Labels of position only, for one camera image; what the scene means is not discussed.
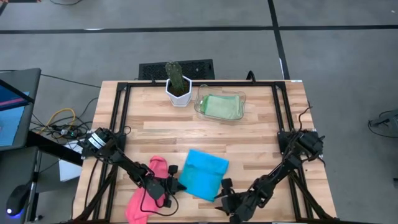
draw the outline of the white paper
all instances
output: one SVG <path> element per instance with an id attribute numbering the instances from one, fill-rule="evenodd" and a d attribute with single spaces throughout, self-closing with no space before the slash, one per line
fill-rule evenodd
<path id="1" fill-rule="evenodd" d="M 69 144 L 64 145 L 69 149 L 73 149 L 75 152 L 79 152 L 81 154 L 82 148 L 77 146 L 77 141 L 69 142 Z M 79 177 L 81 173 L 81 166 L 72 164 L 67 161 L 61 160 L 59 162 L 60 166 L 60 181 L 65 182 L 71 180 L 73 178 Z"/>

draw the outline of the wooden table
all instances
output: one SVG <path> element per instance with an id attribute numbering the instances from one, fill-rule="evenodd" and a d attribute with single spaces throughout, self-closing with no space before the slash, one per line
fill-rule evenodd
<path id="1" fill-rule="evenodd" d="M 117 83 L 103 82 L 93 129 L 109 127 Z M 286 81 L 286 87 L 294 123 L 298 127 L 298 116 L 308 106 L 304 86 L 301 82 Z M 173 107 L 165 94 L 164 87 L 132 88 L 126 119 L 126 125 L 130 126 L 132 131 L 127 136 L 126 155 L 133 161 L 145 164 L 149 164 L 150 158 L 154 155 L 162 156 L 169 164 L 178 165 L 178 176 L 188 150 L 200 149 L 229 160 L 228 171 L 224 178 L 232 178 L 235 191 L 247 190 L 256 178 L 268 174 L 281 162 L 276 137 L 279 129 L 272 91 L 266 86 L 223 87 L 223 89 L 243 91 L 247 95 L 244 117 L 235 125 L 198 119 L 193 109 L 193 101 L 197 93 L 195 87 L 192 102 L 186 108 Z M 122 93 L 118 121 L 123 98 Z M 282 115 L 286 122 L 281 93 L 279 93 L 279 98 Z M 304 128 L 313 128 L 310 112 L 302 116 L 302 121 Z M 74 217 L 83 210 L 88 180 L 94 163 L 95 158 L 84 161 L 73 206 Z M 309 191 L 325 211 L 335 217 L 336 212 L 323 164 L 320 161 L 306 162 L 303 168 Z M 90 187 L 89 201 L 98 188 L 100 172 L 101 166 L 97 166 Z M 129 179 L 126 171 L 119 168 L 111 222 L 126 222 L 124 211 L 136 189 L 136 185 Z M 301 213 L 305 217 L 302 194 L 298 189 L 297 192 Z M 185 192 L 177 193 L 176 197 L 180 209 L 175 215 L 171 217 L 151 215 L 149 222 L 228 222 L 225 213 L 214 209 L 221 205 L 220 201 L 210 203 Z M 100 218 L 104 217 L 107 198 L 106 192 L 101 204 Z M 175 202 L 172 204 L 172 208 L 162 208 L 160 212 L 174 211 Z M 257 208 L 251 219 L 252 222 L 294 220 L 287 178 L 277 185 L 269 203 L 263 209 Z"/>

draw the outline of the black cable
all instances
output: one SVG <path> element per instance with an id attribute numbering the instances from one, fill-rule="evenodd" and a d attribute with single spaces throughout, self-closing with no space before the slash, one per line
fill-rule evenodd
<path id="1" fill-rule="evenodd" d="M 52 3 L 54 3 L 54 4 L 57 4 L 57 5 L 60 5 L 60 6 L 74 6 L 74 5 L 76 5 L 76 4 L 78 4 L 79 2 L 81 2 L 82 0 L 77 0 L 77 2 L 74 2 L 74 3 L 71 3 L 71 4 L 63 4 L 63 3 L 59 3 L 59 2 L 55 2 L 55 1 L 53 1 L 53 0 L 50 0 L 50 2 L 52 2 Z"/>
<path id="2" fill-rule="evenodd" d="M 323 166 L 326 167 L 326 162 L 320 157 L 318 157 L 318 159 L 323 163 Z"/>
<path id="3" fill-rule="evenodd" d="M 91 100 L 87 103 L 86 108 L 83 110 L 83 112 L 81 113 L 81 115 L 80 115 L 79 117 L 82 117 L 83 114 L 86 113 L 86 110 L 87 110 L 88 106 L 90 105 L 90 103 L 93 102 L 93 101 L 95 101 L 95 100 L 98 100 L 98 97 L 95 97 L 95 98 L 91 99 Z"/>
<path id="4" fill-rule="evenodd" d="M 84 113 L 86 112 L 86 110 L 87 110 L 88 106 L 90 105 L 90 103 L 93 102 L 94 100 L 97 100 L 97 99 L 98 99 L 98 97 L 93 98 L 93 99 L 90 100 L 90 102 L 88 102 L 88 104 L 86 105 L 85 110 L 84 110 L 84 111 L 81 113 L 81 115 L 79 116 L 80 118 L 84 115 Z M 55 123 L 58 123 L 58 122 L 60 122 L 60 121 L 63 121 L 63 120 L 66 120 L 66 119 L 70 119 L 70 118 L 73 118 L 73 116 L 69 116 L 69 117 L 66 117 L 66 118 L 58 119 L 58 120 L 56 120 L 56 121 L 53 121 L 53 122 L 50 123 L 49 125 L 52 125 L 52 124 L 55 124 Z"/>
<path id="5" fill-rule="evenodd" d="M 126 125 L 124 128 L 129 128 L 129 129 L 130 129 L 128 133 L 125 133 L 125 135 L 128 135 L 128 134 L 131 133 L 131 127 L 130 127 L 130 126 L 127 126 L 127 125 Z"/>
<path id="6" fill-rule="evenodd" d="M 0 70 L 0 72 L 15 72 L 15 71 L 17 71 L 17 70 Z M 76 81 L 72 81 L 72 80 L 67 80 L 67 79 L 55 77 L 55 76 L 52 76 L 52 75 L 45 75 L 45 74 L 40 74 L 40 75 L 42 75 L 44 77 L 55 78 L 55 79 L 58 79 L 58 80 L 79 84 L 79 85 L 85 85 L 85 86 L 90 86 L 90 87 L 95 87 L 95 88 L 101 88 L 100 86 L 91 85 L 91 84 L 87 84 L 87 83 L 76 82 Z"/>
<path id="7" fill-rule="evenodd" d="M 378 136 L 382 136 L 382 137 L 385 137 L 385 138 L 398 138 L 398 136 L 386 136 L 386 135 L 383 135 L 383 134 L 379 134 L 379 133 L 374 132 L 374 131 L 371 129 L 371 121 L 368 121 L 368 128 L 369 128 L 369 131 L 370 131 L 370 132 L 372 132 L 373 134 L 376 134 L 376 135 L 378 135 Z"/>
<path id="8" fill-rule="evenodd" d="M 75 82 L 75 81 L 72 81 L 72 80 L 67 80 L 67 79 L 55 77 L 55 76 L 52 76 L 52 75 L 44 75 L 44 74 L 41 74 L 41 75 L 44 76 L 44 77 L 55 78 L 55 79 L 58 79 L 58 80 L 63 80 L 63 81 L 66 81 L 66 82 L 75 83 L 75 84 L 79 84 L 79 85 L 85 85 L 85 86 L 90 86 L 90 87 L 95 87 L 95 88 L 101 88 L 100 86 L 91 85 L 91 84 L 87 84 L 87 83 L 81 83 L 81 82 Z"/>
<path id="9" fill-rule="evenodd" d="M 57 162 L 54 162 L 53 164 L 51 164 L 48 167 L 46 167 L 44 170 L 40 171 L 39 174 L 43 173 L 44 171 L 48 170 L 49 168 L 53 167 L 55 164 L 57 164 L 59 162 L 60 162 L 60 159 Z"/>
<path id="10" fill-rule="evenodd" d="M 298 116 L 298 121 L 300 122 L 300 128 L 298 129 L 299 132 L 300 132 L 301 129 L 303 128 L 303 123 L 301 122 L 301 116 L 302 116 L 303 114 L 305 114 L 305 113 L 307 112 L 307 110 L 309 110 L 309 109 L 312 108 L 310 102 L 309 102 L 309 101 L 307 101 L 307 102 L 308 102 L 308 107 L 307 107 L 307 109 L 305 109 L 305 111 L 304 111 L 303 113 L 300 113 L 300 115 Z"/>
<path id="11" fill-rule="evenodd" d="M 43 124 L 43 122 L 41 122 L 37 117 L 36 117 L 36 115 L 35 114 L 33 114 L 32 113 L 32 115 L 33 115 L 33 117 L 35 117 L 36 118 L 36 120 L 42 125 L 42 126 L 45 126 L 44 124 Z"/>
<path id="12" fill-rule="evenodd" d="M 70 210 L 70 220 L 72 220 L 72 218 L 73 218 L 73 203 L 75 202 L 75 197 L 76 196 L 73 196 L 73 198 L 72 198 L 72 209 Z"/>
<path id="13" fill-rule="evenodd" d="M 385 114 L 385 113 L 388 113 L 388 112 L 391 112 L 392 110 L 388 110 L 388 111 L 383 111 L 383 112 L 381 112 L 381 113 L 379 113 L 379 118 L 381 117 L 381 115 L 383 115 L 383 114 Z"/>
<path id="14" fill-rule="evenodd" d="M 41 124 L 38 124 L 38 123 L 36 123 L 36 122 L 33 122 L 33 121 L 30 121 L 32 124 L 35 124 L 35 125 L 37 125 L 37 126 L 42 126 Z"/>
<path id="15" fill-rule="evenodd" d="M 169 216 L 172 216 L 172 215 L 176 214 L 176 212 L 178 211 L 178 208 L 179 208 L 178 200 L 175 198 L 175 196 L 170 192 L 170 189 L 167 187 L 167 186 L 168 186 L 168 185 L 167 185 L 167 179 L 166 179 L 166 190 L 167 190 L 168 193 L 174 198 L 175 203 L 177 204 L 177 208 L 175 209 L 175 211 L 172 212 L 172 213 L 170 213 L 170 214 L 161 214 L 161 213 L 155 212 L 155 211 L 143 210 L 143 209 L 142 209 L 142 204 L 144 204 L 144 199 L 145 199 L 147 190 L 146 190 L 146 185 L 145 185 L 144 180 L 142 179 L 141 176 L 139 176 L 139 178 L 140 178 L 140 180 L 141 180 L 141 182 L 142 182 L 142 188 L 143 188 L 143 190 L 144 190 L 144 196 L 142 197 L 142 199 L 141 199 L 141 205 L 139 206 L 140 211 L 142 211 L 142 212 L 151 212 L 151 213 L 154 213 L 154 214 L 156 214 L 156 215 L 163 216 L 163 217 L 169 217 Z"/>
<path id="16" fill-rule="evenodd" d="M 88 180 L 86 197 L 85 197 L 85 208 L 87 207 L 88 192 L 90 191 L 91 181 L 93 180 L 93 174 L 94 174 L 94 170 L 95 170 L 95 167 L 97 166 L 97 164 L 98 164 L 98 159 L 94 163 L 93 170 L 91 171 L 91 174 L 90 174 L 90 179 Z"/>

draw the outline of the cable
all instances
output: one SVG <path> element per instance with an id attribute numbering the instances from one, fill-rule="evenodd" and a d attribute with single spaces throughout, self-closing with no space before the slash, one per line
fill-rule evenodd
<path id="1" fill-rule="evenodd" d="M 72 209 L 70 210 L 70 220 L 72 220 L 72 218 L 73 218 L 73 203 L 75 202 L 75 197 L 76 196 L 73 196 L 73 198 L 72 198 Z"/>
<path id="2" fill-rule="evenodd" d="M 323 163 L 323 166 L 326 167 L 326 162 L 322 158 L 318 157 L 318 159 Z"/>
<path id="3" fill-rule="evenodd" d="M 17 71 L 17 70 L 0 70 L 0 72 L 15 72 L 15 71 Z M 58 80 L 79 84 L 79 85 L 85 85 L 85 86 L 90 86 L 90 87 L 95 87 L 95 88 L 101 88 L 100 86 L 87 84 L 87 83 L 76 82 L 76 81 L 72 81 L 72 80 L 67 80 L 65 78 L 59 78 L 59 77 L 55 77 L 55 76 L 52 76 L 52 75 L 45 75 L 45 74 L 40 74 L 40 75 L 42 75 L 44 77 L 55 78 L 55 79 L 58 79 Z"/>
<path id="4" fill-rule="evenodd" d="M 51 116 L 51 118 L 49 119 L 49 121 L 47 122 L 47 124 L 46 124 L 45 126 L 48 127 L 49 124 L 50 124 L 50 122 L 54 119 L 54 117 L 55 117 L 56 115 L 58 115 L 59 113 L 64 112 L 64 111 L 71 111 L 71 112 L 72 112 L 72 114 L 73 114 L 73 119 L 72 119 L 72 121 L 71 121 L 71 125 L 72 125 L 73 122 L 75 122 L 75 119 L 76 119 L 75 111 L 74 111 L 73 109 L 71 109 L 71 108 L 64 108 L 64 109 L 60 109 L 60 110 L 58 110 L 57 112 L 55 112 L 55 113 Z M 43 132 L 44 129 L 45 129 L 45 127 L 43 127 L 40 131 L 38 131 L 37 134 L 41 134 L 41 133 Z"/>
<path id="5" fill-rule="evenodd" d="M 307 101 L 307 102 L 308 102 L 308 108 L 305 109 L 305 111 L 304 111 L 303 113 L 300 113 L 300 115 L 298 116 L 298 121 L 300 122 L 300 128 L 298 129 L 299 132 L 300 132 L 301 129 L 303 128 L 303 123 L 301 122 L 301 115 L 305 114 L 305 113 L 307 112 L 307 110 L 309 110 L 309 109 L 312 108 L 310 102 L 309 102 L 309 101 Z"/>
<path id="6" fill-rule="evenodd" d="M 71 4 L 63 4 L 63 3 L 59 3 L 59 2 L 55 2 L 55 1 L 53 1 L 53 0 L 50 0 L 50 2 L 52 2 L 52 3 L 54 3 L 54 4 L 57 4 L 57 5 L 60 5 L 60 6 L 74 6 L 74 5 L 76 5 L 76 4 L 78 4 L 79 2 L 81 2 L 82 0 L 77 0 L 77 2 L 74 2 L 74 3 L 71 3 Z"/>
<path id="7" fill-rule="evenodd" d="M 381 115 L 383 115 L 383 114 L 385 114 L 385 113 L 388 113 L 388 112 L 391 112 L 392 110 L 388 110 L 388 111 L 383 111 L 383 112 L 381 112 L 381 113 L 379 113 L 379 118 L 381 117 Z"/>
<path id="8" fill-rule="evenodd" d="M 43 124 L 43 122 L 41 122 L 37 117 L 36 117 L 36 115 L 35 114 L 33 114 L 32 113 L 32 115 L 33 115 L 33 117 L 35 117 L 36 118 L 36 120 L 42 125 L 42 126 L 44 126 L 44 124 Z"/>
<path id="9" fill-rule="evenodd" d="M 379 133 L 374 132 L 374 131 L 371 129 L 371 121 L 368 121 L 368 128 L 369 128 L 369 131 L 370 131 L 370 132 L 372 132 L 373 134 L 376 134 L 376 135 L 378 135 L 378 136 L 382 136 L 382 137 L 385 137 L 385 138 L 398 138 L 398 136 L 386 136 L 386 135 L 383 135 L 383 134 L 379 134 Z"/>
<path id="10" fill-rule="evenodd" d="M 125 135 L 128 135 L 128 134 L 131 133 L 131 127 L 130 127 L 130 126 L 127 126 L 127 125 L 126 125 L 124 128 L 129 128 L 129 129 L 130 129 L 128 133 L 125 133 Z"/>
<path id="11" fill-rule="evenodd" d="M 40 171 L 39 174 L 43 173 L 44 171 L 48 170 L 49 168 L 53 167 L 55 164 L 57 164 L 59 162 L 60 162 L 60 159 L 57 162 L 54 162 L 53 164 L 51 164 L 48 167 L 46 167 L 44 170 Z"/>
<path id="12" fill-rule="evenodd" d="M 86 197 L 85 197 L 85 208 L 87 207 L 88 192 L 90 190 L 91 180 L 93 180 L 93 174 L 94 174 L 94 170 L 95 170 L 95 167 L 97 166 L 97 164 L 98 164 L 98 159 L 94 163 L 93 170 L 91 171 L 91 174 L 90 174 L 90 179 L 88 180 Z"/>
<path id="13" fill-rule="evenodd" d="M 142 199 L 141 199 L 141 205 L 140 205 L 140 207 L 139 207 L 139 209 L 140 209 L 142 212 L 151 212 L 151 213 L 154 213 L 154 214 L 156 214 L 156 215 L 163 216 L 163 217 L 169 217 L 169 216 L 172 216 L 172 215 L 176 214 L 176 212 L 178 211 L 178 208 L 179 208 L 178 200 L 177 200 L 177 199 L 175 198 L 175 196 L 170 192 L 170 189 L 169 189 L 168 187 L 166 187 L 166 190 L 167 190 L 168 193 L 174 198 L 175 203 L 177 204 L 177 208 L 175 209 L 174 212 L 172 212 L 172 213 L 170 213 L 170 214 L 161 214 L 161 213 L 155 212 L 155 211 L 143 210 L 143 209 L 142 209 L 142 204 L 144 204 L 144 199 L 145 199 L 147 190 L 146 190 L 146 185 L 145 185 L 144 180 L 142 179 L 141 176 L 139 176 L 139 178 L 140 178 L 140 180 L 141 180 L 141 182 L 142 182 L 142 187 L 143 187 L 143 190 L 144 190 L 144 196 L 143 196 Z"/>
<path id="14" fill-rule="evenodd" d="M 87 83 L 75 82 L 75 81 L 72 81 L 72 80 L 67 80 L 67 79 L 55 77 L 55 76 L 52 76 L 52 75 L 44 75 L 44 74 L 41 74 L 41 75 L 44 76 L 44 77 L 55 78 L 55 79 L 58 79 L 58 80 L 62 80 L 62 81 L 70 82 L 70 83 L 75 83 L 75 84 L 79 84 L 79 85 L 85 85 L 85 86 L 90 86 L 90 87 L 95 87 L 95 88 L 101 88 L 100 86 L 91 85 L 91 84 L 87 84 Z"/>
<path id="15" fill-rule="evenodd" d="M 86 110 L 87 110 L 88 106 L 90 105 L 90 103 L 93 102 L 94 100 L 97 100 L 97 99 L 98 99 L 98 97 L 91 99 L 90 102 L 88 102 L 88 104 L 86 105 L 85 110 L 82 112 L 82 114 L 79 117 L 82 117 L 84 115 L 84 113 L 86 112 Z M 66 119 L 70 119 L 70 118 L 73 118 L 73 117 L 69 116 L 69 117 L 66 117 L 66 118 L 58 119 L 58 120 L 52 122 L 50 125 L 58 123 L 58 122 L 63 121 L 63 120 L 66 120 Z"/>

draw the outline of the glass baking dish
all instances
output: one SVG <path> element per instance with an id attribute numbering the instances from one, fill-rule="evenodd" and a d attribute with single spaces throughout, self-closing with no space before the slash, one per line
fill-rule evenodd
<path id="1" fill-rule="evenodd" d="M 246 94 L 242 91 L 226 91 L 201 85 L 195 100 L 195 111 L 199 118 L 218 121 L 242 119 Z"/>

